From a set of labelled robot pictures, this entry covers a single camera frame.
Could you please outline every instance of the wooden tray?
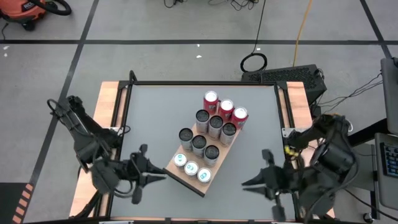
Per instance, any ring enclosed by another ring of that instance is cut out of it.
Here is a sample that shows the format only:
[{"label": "wooden tray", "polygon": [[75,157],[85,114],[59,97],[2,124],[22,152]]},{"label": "wooden tray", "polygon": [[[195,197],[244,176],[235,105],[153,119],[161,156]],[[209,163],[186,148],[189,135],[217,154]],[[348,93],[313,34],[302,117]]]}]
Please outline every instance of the wooden tray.
[{"label": "wooden tray", "polygon": [[[193,125],[192,132],[193,132],[193,136],[194,137],[196,135],[198,135],[196,124]],[[186,186],[189,189],[193,190],[198,195],[204,197],[206,195],[206,192],[209,189],[211,183],[213,182],[214,178],[216,178],[218,169],[221,167],[222,163],[224,162],[225,157],[229,153],[229,150],[231,149],[232,145],[234,144],[235,139],[238,136],[239,132],[240,132],[240,129],[238,129],[236,131],[235,137],[232,140],[232,143],[228,147],[224,147],[219,142],[219,140],[212,140],[207,134],[204,135],[204,137],[206,138],[206,141],[207,141],[206,146],[214,145],[214,146],[217,146],[218,149],[220,150],[220,154],[218,156],[217,162],[216,162],[216,164],[213,167],[208,167],[205,164],[205,161],[203,160],[203,158],[197,158],[197,156],[195,156],[193,152],[187,152],[187,151],[185,151],[182,148],[182,146],[180,146],[177,149],[177,151],[175,152],[175,154],[173,155],[173,157],[170,160],[170,162],[167,165],[167,167],[164,168],[163,170],[165,171],[165,173],[167,175],[169,175],[170,177],[172,177],[176,181],[180,182],[184,186]],[[211,171],[211,174],[212,174],[212,178],[210,180],[210,183],[202,184],[198,179],[190,179],[188,177],[188,175],[185,174],[184,170],[180,170],[173,162],[174,156],[177,155],[178,153],[185,154],[187,156],[187,162],[188,161],[195,161],[198,164],[198,166],[199,166],[198,168],[199,169],[202,168],[202,167],[208,168]]]}]

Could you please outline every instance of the keyboard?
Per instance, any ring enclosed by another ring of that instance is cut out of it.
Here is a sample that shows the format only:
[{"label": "keyboard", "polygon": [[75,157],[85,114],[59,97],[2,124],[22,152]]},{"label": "keyboard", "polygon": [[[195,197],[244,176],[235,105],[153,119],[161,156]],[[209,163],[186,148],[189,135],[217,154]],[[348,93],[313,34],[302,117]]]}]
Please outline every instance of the keyboard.
[{"label": "keyboard", "polygon": [[384,175],[398,178],[398,147],[381,143]]},{"label": "keyboard", "polygon": [[303,82],[308,104],[311,105],[326,91],[322,77],[316,65],[278,68],[264,71],[246,72],[242,75],[244,82]]}]

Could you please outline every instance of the black keyboard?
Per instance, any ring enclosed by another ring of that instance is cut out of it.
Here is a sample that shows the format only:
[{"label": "black keyboard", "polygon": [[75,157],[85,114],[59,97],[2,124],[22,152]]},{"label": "black keyboard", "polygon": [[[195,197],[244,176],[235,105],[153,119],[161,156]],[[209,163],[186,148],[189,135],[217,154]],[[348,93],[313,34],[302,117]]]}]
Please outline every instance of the black keyboard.
[{"label": "black keyboard", "polygon": [[381,143],[381,153],[384,174],[398,178],[398,147]]}]

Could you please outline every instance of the black floor stripe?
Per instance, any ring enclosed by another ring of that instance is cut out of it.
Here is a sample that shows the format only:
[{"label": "black floor stripe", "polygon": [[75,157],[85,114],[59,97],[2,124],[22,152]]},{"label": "black floor stripe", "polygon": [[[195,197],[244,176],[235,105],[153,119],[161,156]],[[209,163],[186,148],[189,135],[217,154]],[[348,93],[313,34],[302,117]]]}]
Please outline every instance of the black floor stripe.
[{"label": "black floor stripe", "polygon": [[[154,45],[154,44],[254,44],[255,40],[86,40],[85,44]],[[296,40],[258,40],[264,45],[295,45]],[[300,45],[379,45],[378,40],[300,40]]]},{"label": "black floor stripe", "polygon": [[373,15],[371,13],[371,10],[369,9],[368,4],[366,3],[365,0],[360,0],[360,1],[361,1],[363,9],[365,10],[365,14],[368,17],[369,22],[371,23],[371,26],[373,28],[373,31],[374,31],[378,41],[381,42],[380,46],[381,46],[381,49],[383,49],[384,56],[386,56],[386,58],[391,58],[391,53],[390,53],[386,43],[384,42],[384,38],[381,35],[381,32],[380,32],[380,30],[379,30],[379,28],[378,28],[378,26],[376,24],[376,21],[373,18]]},{"label": "black floor stripe", "polygon": [[79,44],[80,40],[0,40],[0,44]]},{"label": "black floor stripe", "polygon": [[[80,40],[0,40],[0,44],[80,44]],[[83,44],[254,44],[255,40],[84,40]],[[264,45],[295,45],[296,40],[259,40]],[[300,40],[299,45],[398,45],[398,40]]]},{"label": "black floor stripe", "polygon": [[[83,29],[83,33],[81,34],[79,44],[77,46],[75,55],[73,56],[73,60],[70,65],[68,75],[65,79],[65,83],[63,84],[59,99],[64,99],[68,94],[68,90],[70,88],[70,84],[72,82],[73,75],[75,74],[75,70],[76,70],[77,64],[79,62],[81,51],[83,50],[84,40],[86,40],[88,30],[90,29],[90,25],[93,22],[93,18],[94,18],[94,14],[95,14],[95,11],[96,11],[96,8],[98,5],[98,1],[99,0],[94,0],[93,5],[91,6],[90,13],[88,14],[88,18],[87,18],[85,27]],[[37,183],[40,173],[42,171],[42,168],[44,165],[44,160],[49,151],[50,143],[53,138],[55,128],[57,127],[57,123],[58,123],[57,119],[55,117],[53,117],[51,119],[49,129],[47,130],[47,134],[45,135],[44,142],[43,142],[42,148],[39,153],[39,157],[37,158],[35,167],[33,169],[32,177],[30,178],[30,183],[32,183],[34,186],[36,186],[36,183]]]}]

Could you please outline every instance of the white can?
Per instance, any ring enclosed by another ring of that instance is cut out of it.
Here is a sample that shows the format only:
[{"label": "white can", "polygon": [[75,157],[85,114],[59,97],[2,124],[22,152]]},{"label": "white can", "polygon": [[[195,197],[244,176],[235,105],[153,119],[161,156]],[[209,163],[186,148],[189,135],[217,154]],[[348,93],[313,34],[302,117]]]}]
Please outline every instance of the white can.
[{"label": "white can", "polygon": [[211,171],[207,168],[200,168],[198,171],[198,180],[201,184],[209,184],[211,181]]},{"label": "white can", "polygon": [[208,135],[210,138],[217,140],[220,137],[221,127],[223,126],[223,119],[220,116],[213,116],[209,120]]},{"label": "white can", "polygon": [[192,130],[189,128],[183,128],[181,129],[178,136],[180,138],[182,148],[187,152],[192,152],[192,138],[193,138]]},{"label": "white can", "polygon": [[201,135],[197,135],[192,139],[192,151],[195,156],[203,158],[203,153],[206,147],[206,138]]},{"label": "white can", "polygon": [[184,166],[187,163],[187,157],[182,153],[178,153],[174,156],[173,161],[175,166],[177,166],[180,170],[184,170]]},{"label": "white can", "polygon": [[204,160],[208,166],[212,167],[216,164],[219,155],[220,150],[217,146],[207,146],[204,153]]},{"label": "white can", "polygon": [[194,161],[188,161],[185,164],[184,171],[189,176],[189,178],[195,179],[197,177],[199,166]]},{"label": "white can", "polygon": [[206,110],[199,110],[197,117],[197,131],[200,134],[206,134],[209,126],[210,114]]},{"label": "white can", "polygon": [[220,134],[220,143],[224,146],[230,146],[236,134],[236,126],[233,123],[226,123]]}]

